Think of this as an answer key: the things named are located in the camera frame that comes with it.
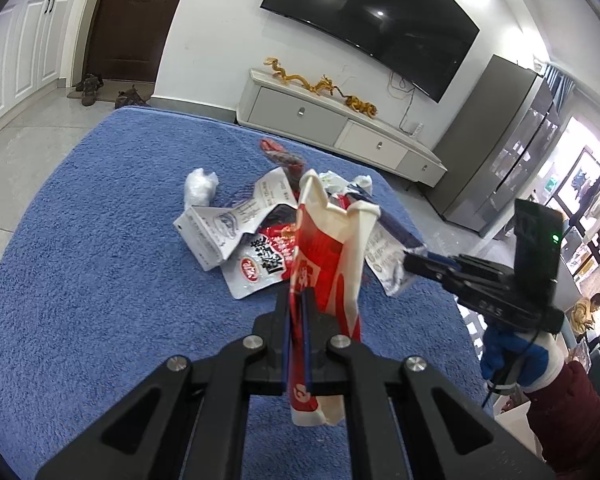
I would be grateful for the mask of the red sleeved right forearm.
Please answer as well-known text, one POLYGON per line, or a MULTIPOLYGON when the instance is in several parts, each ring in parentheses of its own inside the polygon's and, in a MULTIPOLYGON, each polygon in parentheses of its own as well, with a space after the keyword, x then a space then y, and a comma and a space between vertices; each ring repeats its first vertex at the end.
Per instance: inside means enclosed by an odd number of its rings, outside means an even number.
POLYGON ((529 392, 530 429, 558 479, 600 479, 600 396, 583 366, 566 363, 555 380, 529 392))

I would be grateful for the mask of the right hand blue white glove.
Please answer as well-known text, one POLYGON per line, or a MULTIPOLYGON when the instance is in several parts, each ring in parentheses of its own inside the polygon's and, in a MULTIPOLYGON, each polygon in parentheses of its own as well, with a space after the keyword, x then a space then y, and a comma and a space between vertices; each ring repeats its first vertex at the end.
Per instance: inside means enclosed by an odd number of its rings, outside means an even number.
POLYGON ((482 377, 492 385, 517 384, 525 392, 548 387, 565 365, 555 337, 489 325, 482 337, 482 377))

